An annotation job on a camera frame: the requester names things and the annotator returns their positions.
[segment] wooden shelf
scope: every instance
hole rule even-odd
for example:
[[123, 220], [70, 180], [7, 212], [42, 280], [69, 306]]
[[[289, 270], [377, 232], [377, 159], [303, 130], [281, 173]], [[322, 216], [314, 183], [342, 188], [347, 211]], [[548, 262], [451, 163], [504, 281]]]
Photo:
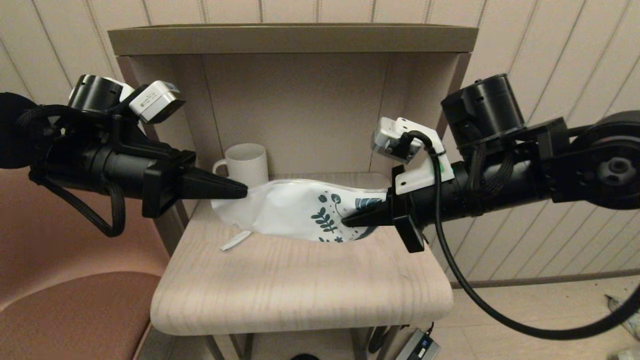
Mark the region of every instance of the wooden shelf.
[[[311, 177], [388, 186], [373, 173]], [[453, 306], [431, 251], [407, 253], [393, 227], [351, 243], [252, 234], [222, 252], [240, 231], [200, 201], [154, 295], [155, 327], [174, 335], [370, 327], [434, 321]]]
[[190, 24], [109, 30], [117, 56], [470, 53], [478, 29], [430, 24]]

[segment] leaf pattern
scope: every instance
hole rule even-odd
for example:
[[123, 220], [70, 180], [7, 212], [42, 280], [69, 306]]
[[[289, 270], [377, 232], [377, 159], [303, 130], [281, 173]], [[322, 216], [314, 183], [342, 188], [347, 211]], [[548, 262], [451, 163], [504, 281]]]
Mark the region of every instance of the leaf pattern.
[[356, 199], [356, 210], [362, 210], [368, 208], [369, 206], [374, 206], [375, 204], [381, 202], [382, 199], [378, 198], [357, 198]]
[[326, 213], [326, 208], [324, 206], [320, 208], [320, 211], [318, 211], [317, 214], [311, 215], [311, 218], [315, 219], [316, 224], [320, 225], [320, 228], [323, 229], [323, 231], [326, 233], [328, 232], [333, 233], [334, 230], [338, 229], [337, 227], [334, 226], [335, 222], [331, 220], [331, 215]]

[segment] black cable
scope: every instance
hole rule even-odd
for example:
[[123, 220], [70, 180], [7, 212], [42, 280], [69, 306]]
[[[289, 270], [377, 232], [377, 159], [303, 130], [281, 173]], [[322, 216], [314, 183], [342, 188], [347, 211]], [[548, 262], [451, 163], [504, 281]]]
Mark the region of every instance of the black cable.
[[[465, 133], [469, 139], [480, 140], [482, 134], [480, 130], [469, 122], [465, 126]], [[467, 184], [467, 190], [471, 196], [480, 197], [482, 199], [488, 199], [494, 197], [500, 193], [502, 188], [507, 185], [511, 175], [513, 173], [513, 155], [510, 151], [504, 151], [504, 159], [498, 171], [491, 176], [490, 179], [485, 179], [482, 183], [482, 173], [484, 169], [484, 162], [487, 157], [486, 142], [482, 142], [474, 146], [473, 155], [471, 155], [471, 167], [469, 171], [469, 181]]]
[[427, 331], [425, 331], [424, 333], [427, 334], [427, 336], [431, 335], [431, 333], [433, 332], [433, 327], [436, 325], [435, 322], [431, 322], [431, 326], [427, 329]]
[[402, 138], [408, 138], [410, 140], [413, 140], [414, 138], [422, 141], [422, 143], [424, 144], [424, 149], [428, 150], [430, 148], [432, 148], [433, 146], [433, 142], [431, 142], [431, 139], [426, 136], [425, 134], [421, 133], [420, 131], [417, 130], [411, 130], [407, 133], [403, 133], [402, 134]]
[[45, 177], [35, 179], [35, 182], [46, 187], [49, 191], [73, 206], [106, 236], [114, 238], [115, 236], [122, 234], [124, 231], [126, 220], [124, 194], [118, 184], [112, 182], [107, 182], [105, 184], [105, 190], [111, 197], [111, 218], [113, 225], [109, 225], [100, 217], [100, 215], [90, 208], [89, 205], [85, 204], [82, 200], [78, 199], [74, 194], [68, 192], [63, 187], [54, 184]]
[[34, 125], [49, 125], [49, 117], [53, 116], [81, 116], [82, 112], [65, 105], [41, 105], [33, 108], [19, 118], [15, 119], [15, 125], [26, 134], [30, 134], [30, 128]]
[[435, 173], [435, 227], [442, 252], [444, 253], [445, 258], [447, 259], [447, 262], [451, 267], [451, 271], [453, 271], [453, 274], [456, 276], [456, 279], [460, 283], [460, 286], [462, 286], [471, 300], [473, 300], [482, 310], [484, 310], [485, 313], [489, 314], [492, 318], [496, 319], [502, 325], [505, 325], [515, 331], [521, 332], [522, 334], [534, 336], [535, 338], [548, 340], [577, 340], [595, 336], [605, 331], [611, 330], [623, 323], [638, 311], [638, 309], [640, 308], [640, 285], [636, 288], [635, 292], [631, 294], [629, 299], [627, 299], [627, 301], [625, 301], [622, 306], [617, 308], [611, 314], [598, 320], [597, 322], [585, 325], [583, 327], [576, 327], [574, 329], [538, 329], [516, 322], [496, 311], [471, 288], [471, 285], [469, 285], [464, 275], [462, 275], [462, 272], [460, 272], [460, 269], [458, 268], [458, 265], [456, 264], [456, 261], [451, 254], [451, 250], [449, 249], [447, 240], [445, 239], [444, 232], [442, 231], [442, 209], [440, 206], [440, 203], [442, 201], [442, 175], [440, 173], [440, 162], [438, 160], [438, 154], [435, 154], [435, 151], [433, 151], [432, 149], [429, 151], [429, 156], [431, 157], [431, 161], [433, 161], [433, 169]]

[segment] wooden tabletop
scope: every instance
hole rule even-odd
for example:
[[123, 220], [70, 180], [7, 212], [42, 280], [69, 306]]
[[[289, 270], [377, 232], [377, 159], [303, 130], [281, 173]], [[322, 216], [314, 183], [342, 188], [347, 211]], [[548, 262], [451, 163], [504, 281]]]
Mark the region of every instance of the wooden tabletop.
[[[280, 177], [388, 186], [372, 173]], [[431, 251], [409, 254], [393, 227], [351, 243], [252, 234], [220, 250], [240, 232], [200, 201], [154, 295], [156, 328], [186, 336], [416, 324], [453, 306]]]

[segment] mug handle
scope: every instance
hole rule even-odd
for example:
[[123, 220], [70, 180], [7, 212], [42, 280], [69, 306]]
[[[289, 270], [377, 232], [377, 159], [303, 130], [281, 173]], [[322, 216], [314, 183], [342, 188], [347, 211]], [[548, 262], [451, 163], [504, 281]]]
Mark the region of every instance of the mug handle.
[[211, 172], [213, 174], [216, 174], [216, 170], [221, 166], [227, 166], [227, 159], [222, 159], [222, 160], [216, 161], [216, 163], [213, 164], [213, 170]]

